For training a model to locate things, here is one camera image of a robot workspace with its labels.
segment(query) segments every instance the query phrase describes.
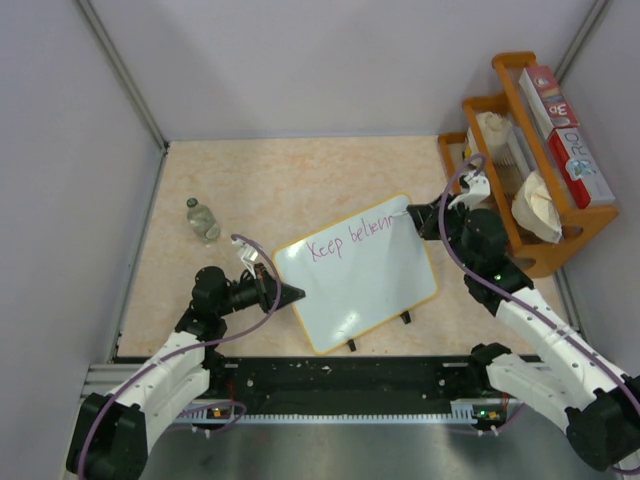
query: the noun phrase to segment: crumpled paper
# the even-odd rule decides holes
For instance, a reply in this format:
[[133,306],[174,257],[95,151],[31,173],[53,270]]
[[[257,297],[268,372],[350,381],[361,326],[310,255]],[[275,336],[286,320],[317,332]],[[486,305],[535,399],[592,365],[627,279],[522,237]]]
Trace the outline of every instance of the crumpled paper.
[[[489,155],[491,155],[491,158],[494,160],[497,159],[504,149],[504,146],[507,144],[507,137],[513,127],[513,124],[509,119],[494,112],[478,113],[476,114],[476,120],[480,127],[480,131],[482,132],[482,137],[484,138],[484,143],[487,146]],[[474,153],[479,152],[471,127],[467,130],[467,140],[468,145],[465,150],[465,158],[469,158]]]
[[511,213],[516,222],[545,242],[558,243],[562,239],[560,215],[551,201],[544,179],[537,171],[524,181],[513,204]]

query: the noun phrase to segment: handwritten text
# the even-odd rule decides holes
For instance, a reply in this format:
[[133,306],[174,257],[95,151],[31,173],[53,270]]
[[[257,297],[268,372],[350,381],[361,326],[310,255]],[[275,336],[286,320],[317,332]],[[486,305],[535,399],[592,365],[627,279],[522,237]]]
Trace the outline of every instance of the handwritten text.
[[[384,230],[390,229],[391,220],[391,216],[379,218],[375,222],[370,222],[364,218],[360,218],[354,225],[347,225],[351,242],[358,244],[369,237],[373,237]],[[305,242],[305,244],[314,262],[318,262],[320,259],[325,257],[337,257],[342,259],[342,247],[344,246],[344,242],[340,237],[329,240],[326,244],[318,241],[311,243]]]

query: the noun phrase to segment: white wall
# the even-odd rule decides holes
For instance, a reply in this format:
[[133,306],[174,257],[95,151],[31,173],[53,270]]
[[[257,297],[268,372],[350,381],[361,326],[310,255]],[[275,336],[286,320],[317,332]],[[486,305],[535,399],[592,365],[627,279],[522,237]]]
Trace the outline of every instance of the white wall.
[[587,0],[94,0],[171,140],[437,133],[491,58],[559,62]]
[[160,157],[71,1],[0,10],[0,476],[52,479]]
[[595,344],[640,374],[640,2],[613,2],[564,83],[620,216],[567,267]]

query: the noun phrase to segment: metal corner post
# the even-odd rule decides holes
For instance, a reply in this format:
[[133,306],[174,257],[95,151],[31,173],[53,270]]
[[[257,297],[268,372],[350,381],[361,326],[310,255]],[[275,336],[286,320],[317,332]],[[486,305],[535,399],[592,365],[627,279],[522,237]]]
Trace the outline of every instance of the metal corner post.
[[554,72],[558,83],[562,84],[563,80],[571,70],[576,58],[578,58],[578,55],[587,44],[587,41],[593,36],[594,32],[600,26],[612,4],[613,0],[595,0],[593,2],[591,10],[589,10],[589,13],[582,22],[576,36],[571,40],[571,43],[562,56],[562,60],[560,60],[560,63]]
[[127,98],[129,98],[133,109],[140,118],[140,121],[142,121],[143,125],[158,145],[158,148],[164,154],[168,149],[169,144],[164,135],[162,135],[155,118],[151,114],[140,90],[129,73],[124,61],[120,57],[120,54],[116,50],[115,45],[111,41],[111,38],[109,37],[109,34],[100,20],[95,8],[91,4],[90,0],[73,0],[73,3],[76,4],[82,18],[91,31],[91,34],[104,53],[109,66],[113,70],[113,73],[120,84],[120,87]]

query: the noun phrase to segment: wooden shelf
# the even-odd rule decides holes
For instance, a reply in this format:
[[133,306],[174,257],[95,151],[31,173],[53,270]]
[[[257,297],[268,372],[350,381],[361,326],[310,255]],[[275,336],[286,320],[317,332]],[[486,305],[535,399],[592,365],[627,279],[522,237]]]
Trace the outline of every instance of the wooden shelf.
[[[578,209],[573,205],[572,199],[565,194],[563,186],[560,184],[561,180],[555,174],[554,166],[531,123],[513,82],[512,72],[510,72],[510,70],[537,65],[535,54],[533,52],[503,53],[494,57],[492,64],[498,73],[504,92],[493,96],[468,98],[464,100],[462,107],[469,120],[478,149],[487,156],[486,175],[491,183],[492,195],[509,236],[510,254],[523,265],[523,269],[529,276],[546,277],[562,267],[589,240],[611,223],[618,215],[618,209],[615,205]],[[530,232],[522,229],[513,218],[511,201],[505,195],[500,175],[491,155],[489,155],[476,120],[477,113],[487,111],[501,115],[511,113],[515,123],[522,128],[538,164],[540,174],[547,184],[551,199],[560,215],[564,237],[560,243],[542,242],[532,236]],[[458,133],[446,134],[441,135],[438,139],[449,176],[453,174],[455,169],[453,169],[448,148],[444,147],[454,143],[454,140],[455,143],[458,143],[460,135]]]

